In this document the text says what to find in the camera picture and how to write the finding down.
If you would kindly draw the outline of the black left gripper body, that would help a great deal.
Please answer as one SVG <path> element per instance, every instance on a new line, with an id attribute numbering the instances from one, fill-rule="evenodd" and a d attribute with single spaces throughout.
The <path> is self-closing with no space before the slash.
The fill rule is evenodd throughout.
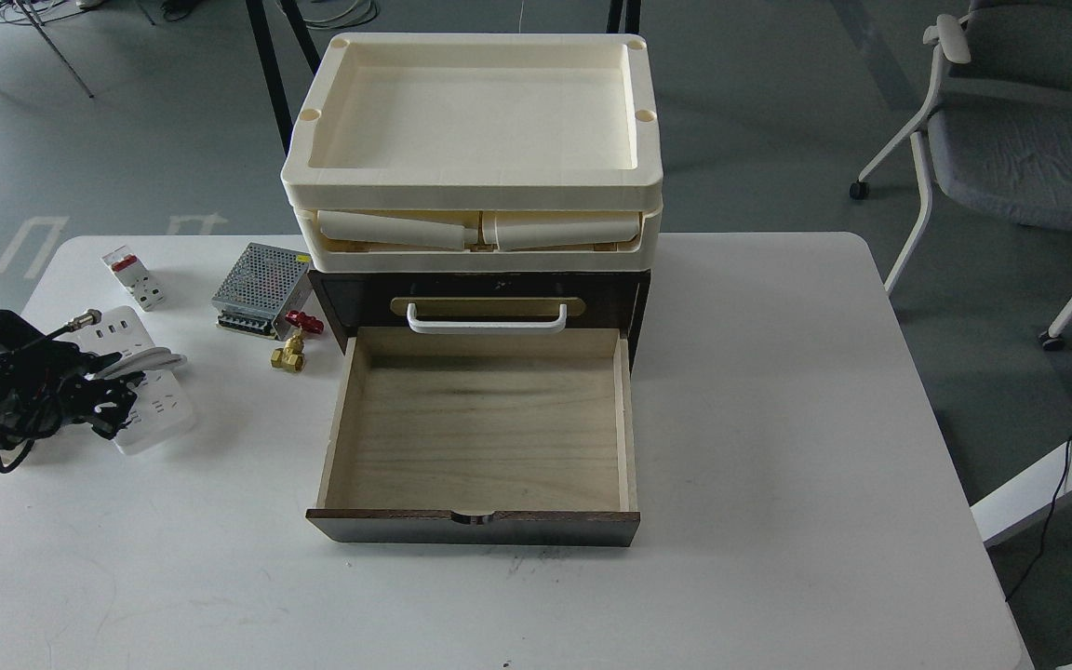
<path id="1" fill-rule="evenodd" d="M 14 311 L 0 309 L 0 438 L 42 438 L 60 430 L 60 387 L 66 381 L 68 343 L 60 327 L 43 334 Z"/>

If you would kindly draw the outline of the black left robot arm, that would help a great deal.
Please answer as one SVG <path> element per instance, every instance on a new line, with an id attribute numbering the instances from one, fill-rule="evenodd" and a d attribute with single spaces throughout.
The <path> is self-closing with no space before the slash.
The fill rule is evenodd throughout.
<path id="1" fill-rule="evenodd" d="M 16 470 L 38 438 L 54 436 L 64 425 L 90 425 L 103 438 L 115 438 L 126 427 L 144 372 L 99 378 L 122 355 L 93 355 L 60 340 L 100 322 L 101 311 L 89 309 L 43 334 L 19 314 L 0 309 L 0 474 Z"/>

